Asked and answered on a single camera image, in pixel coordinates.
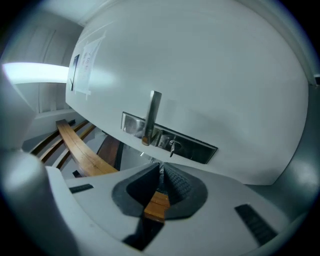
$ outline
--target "vent slot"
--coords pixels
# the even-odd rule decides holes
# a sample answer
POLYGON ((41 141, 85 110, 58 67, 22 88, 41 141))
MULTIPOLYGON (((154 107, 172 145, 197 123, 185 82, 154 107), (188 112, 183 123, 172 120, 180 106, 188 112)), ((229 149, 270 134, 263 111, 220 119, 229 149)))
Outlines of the vent slot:
POLYGON ((85 190, 89 190, 89 189, 93 189, 94 187, 90 184, 85 184, 85 185, 81 185, 81 186, 74 186, 74 187, 70 187, 70 191, 72 194, 74 193, 78 193, 78 192, 82 192, 85 190))
POLYGON ((72 174, 73 174, 73 176, 75 178, 81 178, 82 177, 81 174, 77 170, 75 170, 72 174))
POLYGON ((234 209, 260 246, 277 236, 277 233, 249 204, 243 204, 234 209))

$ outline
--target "paper notice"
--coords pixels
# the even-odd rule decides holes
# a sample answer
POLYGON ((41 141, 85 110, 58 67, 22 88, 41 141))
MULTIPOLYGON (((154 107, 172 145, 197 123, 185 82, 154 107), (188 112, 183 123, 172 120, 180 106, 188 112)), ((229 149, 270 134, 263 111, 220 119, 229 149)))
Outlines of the paper notice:
POLYGON ((95 41, 88 43, 83 48, 83 53, 79 65, 76 71, 76 82, 74 83, 74 90, 87 95, 90 95, 89 91, 89 79, 91 70, 95 62, 95 58, 100 46, 101 41, 104 37, 101 37, 95 41))

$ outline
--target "wooden plank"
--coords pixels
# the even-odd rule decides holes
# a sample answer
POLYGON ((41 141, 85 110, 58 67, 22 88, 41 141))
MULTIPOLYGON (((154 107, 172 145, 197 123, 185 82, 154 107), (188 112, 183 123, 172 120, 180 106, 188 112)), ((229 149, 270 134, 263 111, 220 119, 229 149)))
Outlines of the wooden plank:
MULTIPOLYGON (((79 123, 73 131, 77 132, 79 131, 82 127, 84 127, 86 124, 88 124, 88 120, 84 120, 83 122, 79 123)), ((51 147, 49 147, 41 156, 40 160, 45 163, 52 155, 53 153, 64 143, 62 139, 58 139, 51 147)))
MULTIPOLYGON (((84 140, 95 128, 96 126, 92 124, 88 129, 86 129, 83 133, 81 133, 80 139, 84 140)), ((70 151, 69 149, 66 148, 65 151, 62 152, 62 154, 59 156, 59 158, 54 162, 52 166, 58 169, 61 169, 61 167, 67 161, 69 156, 70 156, 70 151)))
MULTIPOLYGON (((75 120, 71 120, 68 124, 70 126, 73 126, 75 124, 75 120)), ((59 131, 55 130, 53 133, 51 133, 48 137, 46 137, 44 140, 40 141, 33 149, 30 150, 30 153, 32 155, 39 154, 50 142, 52 142, 55 137, 59 135, 59 131)))
POLYGON ((66 120, 56 122, 65 146, 86 176, 115 173, 117 170, 95 154, 72 130, 66 120))
POLYGON ((154 193, 153 197, 151 198, 151 202, 158 204, 158 205, 162 205, 167 208, 170 207, 170 202, 169 202, 168 196, 166 194, 162 194, 157 191, 154 193))
POLYGON ((119 145, 119 140, 112 137, 111 135, 107 135, 96 154, 101 157, 106 163, 108 163, 112 167, 115 167, 119 145))
POLYGON ((143 212, 143 216, 156 222, 165 222, 165 211, 170 207, 166 194, 155 192, 143 212))

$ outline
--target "black rubber pad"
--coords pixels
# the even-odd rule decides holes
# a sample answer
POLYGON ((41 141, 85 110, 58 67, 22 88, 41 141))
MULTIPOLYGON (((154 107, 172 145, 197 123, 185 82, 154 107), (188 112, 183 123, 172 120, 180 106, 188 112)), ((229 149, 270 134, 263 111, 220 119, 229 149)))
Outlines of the black rubber pad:
POLYGON ((249 204, 243 204, 234 209, 260 246, 277 236, 277 233, 249 204))
POLYGON ((74 193, 78 193, 78 192, 82 192, 85 190, 89 190, 89 189, 93 189, 94 187, 90 184, 85 184, 85 185, 81 185, 81 186, 74 186, 74 187, 70 187, 70 191, 72 194, 74 193))
POLYGON ((75 178, 81 178, 82 177, 81 174, 77 170, 75 170, 72 174, 73 174, 73 176, 75 178))
POLYGON ((164 163, 164 185, 168 192, 170 208, 165 220, 189 218, 207 201, 208 190, 199 178, 169 163, 164 163))
POLYGON ((159 163, 117 183, 112 199, 123 214, 141 217, 159 184, 159 163))

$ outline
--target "chrome lever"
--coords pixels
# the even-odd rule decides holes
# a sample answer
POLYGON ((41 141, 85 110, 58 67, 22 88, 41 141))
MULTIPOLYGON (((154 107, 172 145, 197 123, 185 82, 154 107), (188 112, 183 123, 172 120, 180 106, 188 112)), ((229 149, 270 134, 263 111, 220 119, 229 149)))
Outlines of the chrome lever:
POLYGON ((158 91, 152 90, 150 95, 150 103, 145 118, 145 124, 142 133, 142 144, 149 146, 152 140, 157 137, 153 137, 155 122, 158 114, 162 94, 158 91))
POLYGON ((171 150, 170 150, 170 157, 172 157, 175 153, 176 150, 181 149, 181 144, 175 140, 171 140, 169 142, 169 145, 171 145, 171 150))

